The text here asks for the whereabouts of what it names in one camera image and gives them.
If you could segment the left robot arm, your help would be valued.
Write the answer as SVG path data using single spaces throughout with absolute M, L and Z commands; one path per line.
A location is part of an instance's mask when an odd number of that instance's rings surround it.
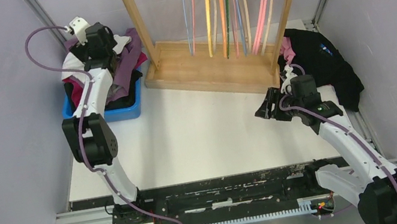
M 88 78 L 78 107 L 62 122 L 62 130 L 74 158 L 96 173 L 114 200 L 114 213 L 126 214 L 133 223 L 148 217 L 148 207 L 137 201 L 138 188 L 130 181 L 117 158 L 118 141 L 105 120 L 109 88 L 117 67 L 116 45 L 111 29 L 96 23 L 84 30 L 83 73 Z

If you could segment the beige wooden hanger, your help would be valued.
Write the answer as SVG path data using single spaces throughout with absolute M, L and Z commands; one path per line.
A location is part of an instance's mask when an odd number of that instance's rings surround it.
M 267 0 L 268 3 L 268 16 L 267 16 L 267 21 L 266 21 L 266 28 L 265 28 L 265 33 L 263 35 L 263 43 L 262 43 L 262 55 L 265 54 L 267 42 L 268 42 L 268 35 L 270 32 L 270 24 L 271 24 L 271 17 L 272 17 L 272 10 L 273 10 L 273 0 Z

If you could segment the white skirt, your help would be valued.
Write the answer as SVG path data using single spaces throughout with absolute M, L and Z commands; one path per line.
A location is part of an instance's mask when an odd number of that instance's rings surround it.
M 132 41 L 132 38 L 128 35 L 121 36 L 115 34 L 114 39 L 116 41 L 116 46 L 113 47 L 113 51 L 116 53 L 116 55 L 121 55 L 123 49 Z M 88 76 L 86 74 L 75 71 L 84 70 L 84 63 L 71 52 L 68 53 L 65 57 L 62 68 L 64 70 L 74 70 L 62 72 L 61 80 L 63 82 L 68 82 L 68 79 L 70 79 L 69 82 L 71 82 L 71 80 L 74 80 L 75 82 L 78 82 L 79 85 L 83 85 L 88 79 Z

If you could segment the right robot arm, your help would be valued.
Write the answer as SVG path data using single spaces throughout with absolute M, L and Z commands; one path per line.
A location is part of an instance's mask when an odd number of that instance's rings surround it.
M 310 194 L 327 189 L 358 209 L 365 224 L 397 224 L 397 165 L 363 139 L 333 101 L 323 101 L 311 75 L 288 82 L 289 91 L 270 87 L 255 116 L 276 121 L 299 117 L 341 155 L 351 170 L 324 160 L 306 167 Z

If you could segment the purple garment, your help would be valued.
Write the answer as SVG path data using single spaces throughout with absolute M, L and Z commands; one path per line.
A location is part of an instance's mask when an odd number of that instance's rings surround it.
M 118 66 L 115 73 L 112 74 L 113 82 L 107 94 L 106 104 L 112 98 L 127 95 L 132 71 L 147 60 L 146 54 L 141 51 L 142 42 L 137 30 L 127 29 L 124 35 L 130 36 L 132 41 L 123 49 L 121 55 L 117 56 Z

